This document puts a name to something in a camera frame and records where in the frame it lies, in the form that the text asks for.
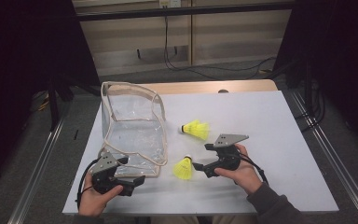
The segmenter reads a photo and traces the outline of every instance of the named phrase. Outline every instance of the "finger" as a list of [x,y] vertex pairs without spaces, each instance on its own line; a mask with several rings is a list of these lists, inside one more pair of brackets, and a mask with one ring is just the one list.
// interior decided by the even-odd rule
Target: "finger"
[[235,147],[240,151],[240,153],[244,155],[248,155],[248,150],[246,150],[246,147],[241,144],[235,144]]
[[92,175],[90,172],[87,172],[86,177],[84,178],[84,189],[87,189],[92,186]]
[[227,178],[230,178],[230,179],[234,179],[234,172],[232,172],[232,171],[229,171],[229,170],[226,170],[226,169],[223,169],[223,168],[215,168],[214,172],[217,175],[221,175],[221,176],[224,176],[224,177],[227,177]]
[[105,203],[112,200],[114,197],[118,196],[118,194],[123,190],[123,186],[117,185],[114,188],[107,191],[105,194],[103,194],[103,200]]

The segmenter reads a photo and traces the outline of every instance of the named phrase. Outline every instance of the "badminton shuttlecock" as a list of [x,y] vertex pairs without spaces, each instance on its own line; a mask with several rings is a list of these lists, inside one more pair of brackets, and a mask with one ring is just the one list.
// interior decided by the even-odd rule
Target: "badminton shuttlecock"
[[188,124],[182,125],[180,131],[182,133],[188,133],[203,140],[206,140],[209,134],[209,124],[200,123],[198,119],[195,119]]
[[173,166],[173,174],[180,179],[191,178],[191,157],[185,155],[185,157]]

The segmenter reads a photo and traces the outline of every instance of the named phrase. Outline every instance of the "clear plastic bag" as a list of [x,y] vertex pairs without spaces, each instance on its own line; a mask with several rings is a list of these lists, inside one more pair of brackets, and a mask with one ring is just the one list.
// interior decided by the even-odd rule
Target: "clear plastic bag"
[[116,176],[158,176],[167,163],[165,111],[160,96],[148,88],[126,82],[104,82],[101,87],[103,145],[99,156],[109,152],[127,164]]

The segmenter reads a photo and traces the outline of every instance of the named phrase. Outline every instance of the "dark sleeve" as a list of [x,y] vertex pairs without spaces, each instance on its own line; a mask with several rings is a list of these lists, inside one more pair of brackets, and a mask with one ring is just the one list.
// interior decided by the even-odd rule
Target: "dark sleeve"
[[72,224],[103,224],[103,218],[75,215]]
[[255,207],[260,224],[311,223],[287,201],[286,196],[279,196],[266,183],[263,183],[254,194],[249,195],[248,201]]

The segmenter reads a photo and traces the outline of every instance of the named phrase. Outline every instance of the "white tabletop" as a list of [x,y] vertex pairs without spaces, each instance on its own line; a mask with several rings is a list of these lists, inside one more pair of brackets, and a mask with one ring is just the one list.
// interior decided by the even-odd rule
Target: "white tabletop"
[[[252,160],[265,170],[269,185],[303,212],[337,211],[337,204],[296,125],[280,91],[197,93],[161,95],[165,110],[168,163],[159,177],[147,178],[131,197],[117,196],[105,213],[130,216],[244,214],[255,210],[246,193],[222,176],[207,178],[194,171],[190,180],[172,174],[172,167],[185,154],[194,162],[216,161],[215,153],[205,150],[220,133],[248,134],[242,141]],[[207,141],[178,132],[193,119],[208,122]],[[77,213],[75,203],[80,177],[97,157],[103,143],[101,108],[76,173],[63,212]]]

